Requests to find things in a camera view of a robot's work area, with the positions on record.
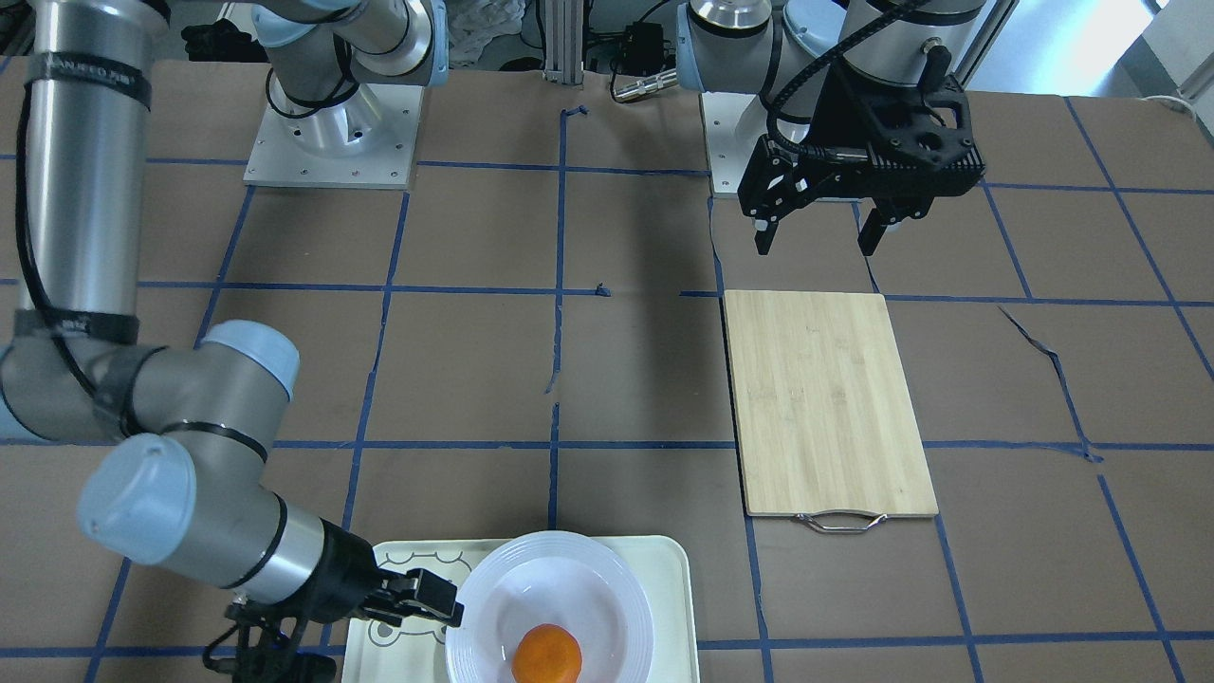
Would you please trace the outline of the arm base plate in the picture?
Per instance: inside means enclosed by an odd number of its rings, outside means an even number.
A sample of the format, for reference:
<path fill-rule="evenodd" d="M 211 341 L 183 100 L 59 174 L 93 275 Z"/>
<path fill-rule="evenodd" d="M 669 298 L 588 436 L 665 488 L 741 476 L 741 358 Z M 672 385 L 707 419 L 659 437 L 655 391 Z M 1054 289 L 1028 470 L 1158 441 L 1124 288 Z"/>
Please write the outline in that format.
<path fill-rule="evenodd" d="M 304 109 L 271 82 L 243 180 L 280 189 L 407 190 L 425 93 L 365 82 L 351 99 L 301 118 Z"/>
<path fill-rule="evenodd" d="M 756 140 L 764 133 L 764 106 L 755 93 L 702 92 L 700 113 L 711 197 L 736 198 Z"/>

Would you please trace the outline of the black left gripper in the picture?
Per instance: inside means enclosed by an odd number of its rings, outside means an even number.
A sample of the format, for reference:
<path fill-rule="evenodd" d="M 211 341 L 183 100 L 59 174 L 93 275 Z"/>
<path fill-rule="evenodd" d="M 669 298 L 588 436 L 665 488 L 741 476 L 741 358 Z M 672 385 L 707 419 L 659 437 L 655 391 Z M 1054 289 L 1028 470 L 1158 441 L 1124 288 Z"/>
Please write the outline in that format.
<path fill-rule="evenodd" d="M 785 150 L 766 131 L 753 147 L 738 187 L 738 203 L 754 220 L 754 243 L 761 256 L 770 254 L 781 221 L 822 198 L 872 198 L 883 194 L 877 183 L 870 150 L 832 142 L 805 142 L 812 153 Z M 896 204 L 875 204 L 857 237 L 866 258 L 872 258 L 889 230 L 901 224 Z"/>

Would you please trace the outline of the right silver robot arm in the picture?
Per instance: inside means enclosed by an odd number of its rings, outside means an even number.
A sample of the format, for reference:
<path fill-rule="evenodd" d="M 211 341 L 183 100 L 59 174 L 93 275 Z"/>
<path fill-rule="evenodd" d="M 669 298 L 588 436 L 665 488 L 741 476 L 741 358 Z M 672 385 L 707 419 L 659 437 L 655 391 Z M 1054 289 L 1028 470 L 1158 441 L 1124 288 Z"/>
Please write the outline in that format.
<path fill-rule="evenodd" d="M 2 436 L 107 440 L 83 535 L 134 563 L 299 621 L 432 617 L 454 584 L 378 567 L 371 545 L 261 486 L 300 355 L 260 323 L 138 345 L 138 220 L 165 1 L 36 1 L 15 152 L 25 297 L 2 353 Z"/>

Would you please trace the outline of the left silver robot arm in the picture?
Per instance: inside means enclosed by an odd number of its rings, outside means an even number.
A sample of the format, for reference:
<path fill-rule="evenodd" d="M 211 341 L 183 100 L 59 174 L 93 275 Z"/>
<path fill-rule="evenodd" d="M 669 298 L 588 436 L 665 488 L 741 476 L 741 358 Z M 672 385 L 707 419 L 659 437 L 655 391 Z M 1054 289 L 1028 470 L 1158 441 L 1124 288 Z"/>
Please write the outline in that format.
<path fill-rule="evenodd" d="M 864 255 L 935 200 L 985 178 L 952 51 L 980 1 L 690 1 L 676 12 L 683 89 L 753 95 L 759 133 L 736 184 L 759 254 L 821 199 L 869 199 Z"/>

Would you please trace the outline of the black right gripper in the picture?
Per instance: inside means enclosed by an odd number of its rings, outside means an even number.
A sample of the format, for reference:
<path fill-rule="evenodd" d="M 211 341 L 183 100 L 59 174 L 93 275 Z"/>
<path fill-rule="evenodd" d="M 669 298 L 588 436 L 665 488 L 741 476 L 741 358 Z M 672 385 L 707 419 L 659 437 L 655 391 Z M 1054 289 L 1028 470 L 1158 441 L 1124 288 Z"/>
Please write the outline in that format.
<path fill-rule="evenodd" d="M 304 619 L 320 625 L 346 617 L 381 619 L 398 626 L 425 617 L 461 626 L 465 607 L 458 586 L 429 569 L 404 574 L 403 594 L 390 588 L 398 575 L 380 569 L 371 545 L 330 522 L 322 522 L 322 552 L 304 584 Z"/>

